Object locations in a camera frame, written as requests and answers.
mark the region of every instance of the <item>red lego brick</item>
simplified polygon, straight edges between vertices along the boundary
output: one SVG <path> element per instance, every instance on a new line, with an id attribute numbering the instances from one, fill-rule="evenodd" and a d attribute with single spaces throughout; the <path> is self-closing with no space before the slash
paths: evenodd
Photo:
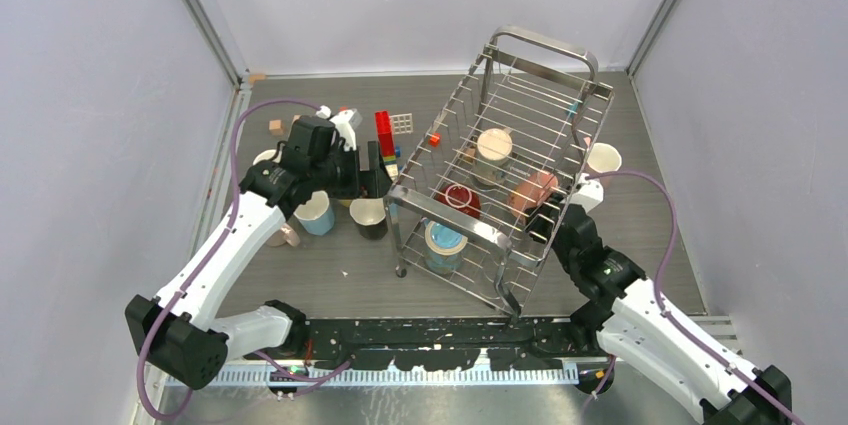
<path id="1" fill-rule="evenodd" d="M 374 114 L 377 122 L 377 140 L 380 142 L 380 153 L 384 157 L 392 157 L 395 154 L 395 142 L 392 139 L 392 121 L 389 112 L 382 111 Z"/>

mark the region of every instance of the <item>black mug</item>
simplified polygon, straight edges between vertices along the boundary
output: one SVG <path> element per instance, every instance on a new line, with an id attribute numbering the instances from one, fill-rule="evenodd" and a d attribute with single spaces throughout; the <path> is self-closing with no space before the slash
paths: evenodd
<path id="1" fill-rule="evenodd" d="M 368 240 L 379 240 L 389 231 L 386 210 L 380 198 L 358 198 L 350 204 L 350 217 L 359 234 Z"/>

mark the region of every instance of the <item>wooden floor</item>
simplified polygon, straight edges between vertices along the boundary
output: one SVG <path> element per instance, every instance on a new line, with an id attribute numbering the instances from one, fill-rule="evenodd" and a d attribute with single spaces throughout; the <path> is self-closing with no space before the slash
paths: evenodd
<path id="1" fill-rule="evenodd" d="M 636 97 L 623 73 L 601 74 L 616 96 L 600 140 L 618 148 L 624 167 L 659 178 L 659 168 L 639 111 Z M 298 97 L 333 109 L 358 108 L 365 120 L 358 141 L 376 138 L 373 112 L 412 113 L 417 131 L 395 137 L 403 150 L 412 150 L 420 131 L 432 122 L 453 91 L 458 76 L 407 76 L 283 79 L 258 82 L 252 104 L 275 97 Z M 269 107 L 256 112 L 245 124 L 238 151 L 242 175 L 253 158 L 273 148 L 277 137 L 268 132 L 268 121 L 289 124 L 302 107 Z M 300 247 L 263 247 L 247 267 L 219 314 L 232 315 L 278 299 L 309 317 L 438 317 L 492 315 L 474 297 L 415 268 L 400 279 L 395 276 L 389 236 L 379 242 L 358 235 L 348 209 L 334 204 L 336 226 L 326 236 L 314 237 L 300 225 Z M 635 260 L 649 275 L 656 271 L 670 232 L 668 207 L 662 195 L 637 179 L 617 179 L 604 203 L 592 212 L 605 243 Z M 689 259 L 678 244 L 665 277 L 666 294 L 683 311 L 704 312 Z M 586 299 L 571 284 L 559 263 L 548 259 L 524 313 L 567 315 Z"/>

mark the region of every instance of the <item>metal rack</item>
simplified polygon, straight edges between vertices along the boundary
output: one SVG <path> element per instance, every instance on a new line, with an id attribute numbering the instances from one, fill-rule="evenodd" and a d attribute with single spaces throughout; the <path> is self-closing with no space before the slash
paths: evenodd
<path id="1" fill-rule="evenodd" d="M 581 62 L 588 69 L 586 78 L 505 52 L 498 45 L 505 36 Z M 554 232 L 558 229 L 575 177 L 613 100 L 612 88 L 596 82 L 597 68 L 591 53 L 519 27 L 502 27 L 492 35 L 385 197 L 398 276 L 406 276 L 411 265 L 496 310 L 520 315 L 551 248 L 544 237 L 527 233 L 527 225 L 548 220 Z M 510 130 L 512 152 L 498 170 L 502 183 L 483 180 L 473 165 L 477 139 L 490 128 Z M 566 198 L 539 205 L 553 213 L 530 216 L 513 207 L 510 196 L 540 171 L 557 177 L 555 191 Z M 450 184 L 465 185 L 478 194 L 479 219 L 436 200 Z M 446 275 L 424 263 L 428 220 L 468 238 L 461 264 Z"/>

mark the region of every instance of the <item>red bowl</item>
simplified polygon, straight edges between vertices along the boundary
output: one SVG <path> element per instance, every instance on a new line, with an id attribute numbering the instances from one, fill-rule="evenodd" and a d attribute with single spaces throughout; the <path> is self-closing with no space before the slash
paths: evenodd
<path id="1" fill-rule="evenodd" d="M 468 216 L 480 218 L 480 196 L 465 185 L 445 185 L 441 192 L 436 194 L 436 200 Z"/>

